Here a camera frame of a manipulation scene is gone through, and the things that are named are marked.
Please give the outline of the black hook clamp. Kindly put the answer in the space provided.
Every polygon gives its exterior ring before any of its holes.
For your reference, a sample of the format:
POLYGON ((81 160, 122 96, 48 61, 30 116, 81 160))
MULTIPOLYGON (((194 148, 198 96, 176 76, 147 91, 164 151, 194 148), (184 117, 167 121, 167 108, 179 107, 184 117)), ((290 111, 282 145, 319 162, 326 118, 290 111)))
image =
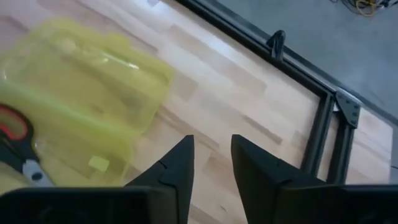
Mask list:
POLYGON ((269 49, 270 56, 276 60, 283 60, 284 57, 284 43, 285 43, 285 32, 278 30, 275 32, 266 42, 266 46, 269 49))

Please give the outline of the black aluminium table frame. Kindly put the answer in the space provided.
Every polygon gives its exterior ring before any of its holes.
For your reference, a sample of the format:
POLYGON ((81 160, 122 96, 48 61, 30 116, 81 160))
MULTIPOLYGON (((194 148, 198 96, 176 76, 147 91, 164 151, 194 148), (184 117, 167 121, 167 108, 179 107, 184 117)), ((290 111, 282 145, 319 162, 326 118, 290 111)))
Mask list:
POLYGON ((333 118, 337 119, 336 136, 326 165, 326 181, 332 184, 387 183, 391 170, 393 128, 361 106, 361 102, 339 85, 328 84, 310 72, 313 64, 289 49, 284 43, 283 60, 270 56, 267 34, 216 0, 176 0, 190 11, 239 42, 260 58, 288 75, 319 97, 301 170, 317 176, 333 118), (360 107, 358 127, 345 122, 338 111, 335 93, 350 96, 360 107))

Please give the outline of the black corner bracket with screws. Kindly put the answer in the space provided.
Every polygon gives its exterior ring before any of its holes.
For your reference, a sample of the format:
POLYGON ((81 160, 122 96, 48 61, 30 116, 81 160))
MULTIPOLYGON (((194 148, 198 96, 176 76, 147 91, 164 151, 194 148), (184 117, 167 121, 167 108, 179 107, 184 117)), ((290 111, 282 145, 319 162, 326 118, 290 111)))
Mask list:
POLYGON ((338 107, 338 111, 343 115, 345 122, 356 129, 358 127, 361 110, 360 105, 350 96, 341 91, 337 91, 335 93, 335 102, 338 107))

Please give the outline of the translucent yellow-green supply box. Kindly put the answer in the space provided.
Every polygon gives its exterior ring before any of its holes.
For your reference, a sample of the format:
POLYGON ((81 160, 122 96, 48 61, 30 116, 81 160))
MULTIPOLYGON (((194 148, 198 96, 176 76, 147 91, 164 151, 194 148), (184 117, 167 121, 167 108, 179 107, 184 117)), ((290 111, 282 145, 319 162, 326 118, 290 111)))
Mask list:
POLYGON ((118 34, 66 19, 28 29, 0 18, 0 127, 31 145, 57 187, 120 185, 168 95, 172 69, 118 34))

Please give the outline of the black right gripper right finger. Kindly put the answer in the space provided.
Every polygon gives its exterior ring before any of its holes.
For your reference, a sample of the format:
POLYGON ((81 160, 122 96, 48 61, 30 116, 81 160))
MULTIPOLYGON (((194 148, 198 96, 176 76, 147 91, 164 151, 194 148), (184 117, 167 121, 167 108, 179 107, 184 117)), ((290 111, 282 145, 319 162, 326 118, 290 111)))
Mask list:
POLYGON ((239 134, 231 157, 249 224, 398 224, 398 185, 328 184, 239 134))

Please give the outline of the black red-lined scissors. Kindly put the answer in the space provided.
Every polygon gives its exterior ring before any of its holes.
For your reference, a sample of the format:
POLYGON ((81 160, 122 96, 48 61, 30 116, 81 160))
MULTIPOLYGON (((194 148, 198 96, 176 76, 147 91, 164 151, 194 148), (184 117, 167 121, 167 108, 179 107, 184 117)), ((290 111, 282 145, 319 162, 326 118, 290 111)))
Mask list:
POLYGON ((32 141, 35 130, 30 120, 10 105, 1 103, 0 112, 21 122, 23 127, 23 133, 18 135, 6 124, 0 123, 0 162, 23 175, 34 187, 54 187, 34 150, 32 141))

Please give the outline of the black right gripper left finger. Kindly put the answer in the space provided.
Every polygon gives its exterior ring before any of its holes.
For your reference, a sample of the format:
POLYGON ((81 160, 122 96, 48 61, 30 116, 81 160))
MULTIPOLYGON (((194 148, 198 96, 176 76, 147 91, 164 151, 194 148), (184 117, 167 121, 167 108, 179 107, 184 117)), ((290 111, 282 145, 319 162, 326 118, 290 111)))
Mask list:
POLYGON ((187 224, 194 137, 124 187, 24 188, 0 197, 0 224, 187 224))

